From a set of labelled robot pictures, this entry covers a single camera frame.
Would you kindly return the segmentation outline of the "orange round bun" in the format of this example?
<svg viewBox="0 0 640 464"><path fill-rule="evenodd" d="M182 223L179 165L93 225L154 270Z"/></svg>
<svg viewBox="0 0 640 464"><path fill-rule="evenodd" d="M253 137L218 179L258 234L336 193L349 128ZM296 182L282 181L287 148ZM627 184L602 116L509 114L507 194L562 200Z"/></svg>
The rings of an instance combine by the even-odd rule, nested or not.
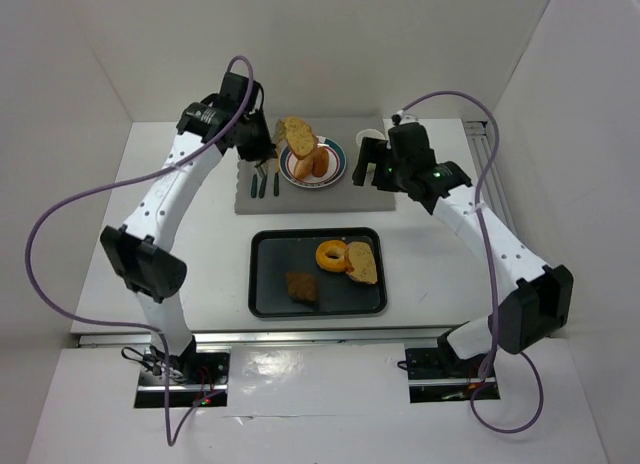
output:
<svg viewBox="0 0 640 464"><path fill-rule="evenodd" d="M304 159L298 160L293 171L294 178L300 181L304 180L313 172L313 167L314 158L312 156L307 156Z"/></svg>

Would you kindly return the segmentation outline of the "brown oblong bread roll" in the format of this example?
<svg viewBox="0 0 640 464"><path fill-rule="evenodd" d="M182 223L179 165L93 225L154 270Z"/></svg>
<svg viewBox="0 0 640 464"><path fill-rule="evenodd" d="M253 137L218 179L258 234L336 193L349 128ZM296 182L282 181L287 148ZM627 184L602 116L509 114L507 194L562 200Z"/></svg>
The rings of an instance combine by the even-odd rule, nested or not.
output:
<svg viewBox="0 0 640 464"><path fill-rule="evenodd" d="M323 177L329 168L329 152L325 147L314 150L312 158L312 175L317 178Z"/></svg>

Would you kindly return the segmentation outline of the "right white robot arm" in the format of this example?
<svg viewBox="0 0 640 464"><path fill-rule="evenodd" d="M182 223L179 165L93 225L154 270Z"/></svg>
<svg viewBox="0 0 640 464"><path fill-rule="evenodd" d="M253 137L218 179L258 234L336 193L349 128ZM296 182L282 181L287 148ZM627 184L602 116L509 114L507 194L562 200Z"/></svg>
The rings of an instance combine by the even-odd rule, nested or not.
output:
<svg viewBox="0 0 640 464"><path fill-rule="evenodd" d="M357 145L354 185L363 185L372 169L374 187L420 203L488 266L492 311L440 337L448 359L466 361L497 349L518 354L566 325L571 272L551 267L521 243L458 164L437 160L421 124L395 126L384 139L362 134Z"/></svg>

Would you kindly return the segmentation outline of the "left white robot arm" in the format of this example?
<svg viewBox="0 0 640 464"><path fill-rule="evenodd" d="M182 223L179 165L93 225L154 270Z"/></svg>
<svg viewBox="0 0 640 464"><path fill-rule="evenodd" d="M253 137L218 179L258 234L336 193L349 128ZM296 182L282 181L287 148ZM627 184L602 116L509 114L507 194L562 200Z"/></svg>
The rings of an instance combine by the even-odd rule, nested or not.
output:
<svg viewBox="0 0 640 464"><path fill-rule="evenodd" d="M171 249L180 223L209 173L229 149L241 159L264 163L275 154L263 112L262 86L227 72L219 92L190 104L176 126L163 175L153 180L136 210L100 243L115 272L140 303L147 323L158 329L151 353L186 374L196 344L179 290L187 266Z"/></svg>

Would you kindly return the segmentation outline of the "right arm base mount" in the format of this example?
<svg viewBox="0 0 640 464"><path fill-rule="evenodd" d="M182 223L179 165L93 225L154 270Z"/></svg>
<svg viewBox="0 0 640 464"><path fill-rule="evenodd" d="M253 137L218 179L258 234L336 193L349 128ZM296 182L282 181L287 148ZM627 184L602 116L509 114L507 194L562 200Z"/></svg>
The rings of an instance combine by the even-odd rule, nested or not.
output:
<svg viewBox="0 0 640 464"><path fill-rule="evenodd" d="M498 400L495 373L486 379L478 376L484 357L481 354L448 365L436 348L406 348L405 357L396 366L408 379L411 404L469 401L475 391L480 391L480 400Z"/></svg>

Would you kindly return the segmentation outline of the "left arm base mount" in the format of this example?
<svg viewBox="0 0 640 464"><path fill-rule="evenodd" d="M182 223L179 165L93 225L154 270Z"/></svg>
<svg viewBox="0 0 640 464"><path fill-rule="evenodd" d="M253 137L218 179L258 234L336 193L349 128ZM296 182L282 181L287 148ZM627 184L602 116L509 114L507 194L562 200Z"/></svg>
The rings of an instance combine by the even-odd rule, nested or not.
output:
<svg viewBox="0 0 640 464"><path fill-rule="evenodd" d="M120 351L125 360L139 365L134 407L160 409L164 406L165 366L152 354L125 346ZM196 353L183 371L169 371L169 407L226 407L228 402L229 352Z"/></svg>

